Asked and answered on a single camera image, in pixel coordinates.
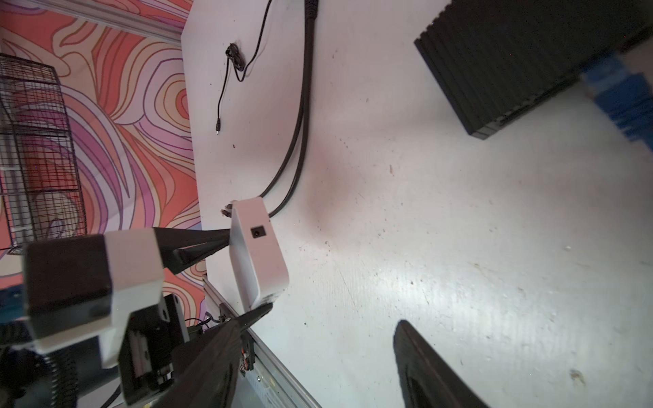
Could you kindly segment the small white network switch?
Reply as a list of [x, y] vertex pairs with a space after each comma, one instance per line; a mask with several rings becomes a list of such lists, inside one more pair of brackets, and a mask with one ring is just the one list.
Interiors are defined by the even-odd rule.
[[229, 250], [244, 310], [273, 303], [287, 290], [287, 265], [262, 198], [231, 202]]

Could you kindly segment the black network switch box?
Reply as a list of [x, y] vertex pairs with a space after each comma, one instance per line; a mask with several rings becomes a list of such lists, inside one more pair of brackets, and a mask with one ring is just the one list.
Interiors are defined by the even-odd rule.
[[415, 46], [465, 132], [488, 139], [651, 33], [650, 1], [453, 1]]

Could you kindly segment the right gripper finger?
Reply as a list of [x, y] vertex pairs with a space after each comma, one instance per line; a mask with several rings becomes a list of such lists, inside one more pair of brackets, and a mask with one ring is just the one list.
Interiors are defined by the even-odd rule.
[[397, 324], [393, 348], [405, 406], [487, 408], [410, 322]]

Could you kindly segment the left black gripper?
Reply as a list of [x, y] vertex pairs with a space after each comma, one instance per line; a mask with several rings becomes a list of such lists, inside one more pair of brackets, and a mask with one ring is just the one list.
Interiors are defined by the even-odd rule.
[[[163, 267], [174, 275], [227, 248], [231, 234], [229, 229], [154, 232]], [[230, 407], [240, 370], [241, 337], [272, 309], [272, 304], [261, 305], [193, 340], [190, 332], [203, 321], [186, 318], [179, 297], [172, 293], [132, 313], [118, 357], [125, 404], [145, 406], [157, 400], [156, 407]]]

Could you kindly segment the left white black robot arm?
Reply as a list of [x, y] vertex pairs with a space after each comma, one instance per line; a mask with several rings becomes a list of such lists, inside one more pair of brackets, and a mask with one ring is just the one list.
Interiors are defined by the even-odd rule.
[[132, 229], [40, 241], [22, 254], [23, 314], [1, 326], [4, 407], [74, 407], [118, 378], [127, 406], [228, 407], [242, 335], [271, 311], [259, 302], [191, 338], [167, 272], [228, 248], [236, 270], [275, 241], [262, 226]]

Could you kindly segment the black power adapter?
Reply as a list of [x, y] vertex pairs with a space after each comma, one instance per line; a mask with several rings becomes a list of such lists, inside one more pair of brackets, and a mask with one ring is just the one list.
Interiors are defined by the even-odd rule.
[[238, 45], [234, 42], [231, 42], [227, 49], [225, 50], [225, 56], [226, 56], [226, 65], [225, 65], [225, 75], [224, 75], [224, 81], [223, 81], [223, 86], [219, 95], [219, 100], [217, 103], [217, 119], [216, 119], [216, 125], [215, 125], [215, 132], [217, 135], [220, 134], [221, 128], [222, 128], [222, 120], [221, 120], [221, 105], [223, 102], [224, 98], [224, 93], [226, 91], [227, 83], [230, 77], [230, 74], [232, 71], [235, 73], [236, 80], [239, 83], [242, 83], [248, 74], [248, 69], [250, 68], [251, 64], [256, 60], [258, 57], [258, 52], [260, 51], [263, 35], [265, 32], [265, 26], [268, 20], [268, 15], [270, 12], [270, 7], [272, 5], [272, 0], [269, 0], [266, 7], [265, 7], [265, 13], [263, 16], [263, 20], [261, 22], [261, 27], [260, 31], [258, 34], [258, 40], [256, 43], [256, 48], [253, 53], [253, 56], [247, 61], [244, 57], [244, 54], [241, 52], [241, 49], [238, 47]]

